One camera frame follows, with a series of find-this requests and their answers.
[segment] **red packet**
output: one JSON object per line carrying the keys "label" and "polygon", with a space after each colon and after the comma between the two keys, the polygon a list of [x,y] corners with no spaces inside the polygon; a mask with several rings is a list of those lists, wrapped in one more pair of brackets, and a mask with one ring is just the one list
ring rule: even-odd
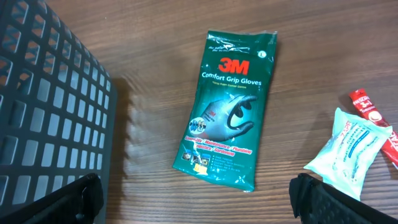
{"label": "red packet", "polygon": [[[355,108],[363,118],[372,121],[377,126],[390,126],[390,124],[378,112],[377,108],[371,102],[364,89],[355,90],[349,94],[349,97],[351,97]],[[391,136],[386,143],[384,143],[381,149],[392,161],[392,164],[398,169],[398,136],[395,131],[392,131]]]}

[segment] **wooden table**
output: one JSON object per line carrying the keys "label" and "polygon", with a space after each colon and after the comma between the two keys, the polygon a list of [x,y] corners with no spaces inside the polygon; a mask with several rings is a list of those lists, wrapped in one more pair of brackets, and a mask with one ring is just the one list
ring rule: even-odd
{"label": "wooden table", "polygon": [[[107,223],[300,223],[288,187],[365,88],[398,128],[397,1],[48,0],[111,72],[119,101]],[[277,30],[256,191],[172,169],[208,29]],[[398,171],[380,152],[362,201],[398,218]]]}

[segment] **black plastic crate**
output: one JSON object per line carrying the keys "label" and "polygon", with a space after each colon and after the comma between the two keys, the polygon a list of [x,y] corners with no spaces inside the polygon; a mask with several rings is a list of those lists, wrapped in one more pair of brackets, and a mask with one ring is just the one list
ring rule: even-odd
{"label": "black plastic crate", "polygon": [[106,204],[116,98],[43,0],[0,2],[0,217],[90,172]]}

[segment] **green plastic package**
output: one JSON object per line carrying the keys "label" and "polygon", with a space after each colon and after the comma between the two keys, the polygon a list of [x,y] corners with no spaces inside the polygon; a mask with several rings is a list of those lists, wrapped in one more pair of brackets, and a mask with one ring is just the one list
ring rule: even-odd
{"label": "green plastic package", "polygon": [[276,42],[276,32],[208,32],[195,104],[173,168],[254,190]]}

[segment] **black plastic object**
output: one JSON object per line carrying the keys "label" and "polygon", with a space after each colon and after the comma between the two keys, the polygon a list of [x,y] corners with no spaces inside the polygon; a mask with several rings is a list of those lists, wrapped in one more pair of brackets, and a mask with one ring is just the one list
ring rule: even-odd
{"label": "black plastic object", "polygon": [[106,204],[116,98],[44,0],[0,1],[0,217],[93,172]]}
{"label": "black plastic object", "polygon": [[308,174],[290,181],[294,217],[303,224],[396,224],[398,220],[324,184]]}
{"label": "black plastic object", "polygon": [[0,223],[93,223],[104,205],[101,180],[88,174],[79,180],[0,218]]}

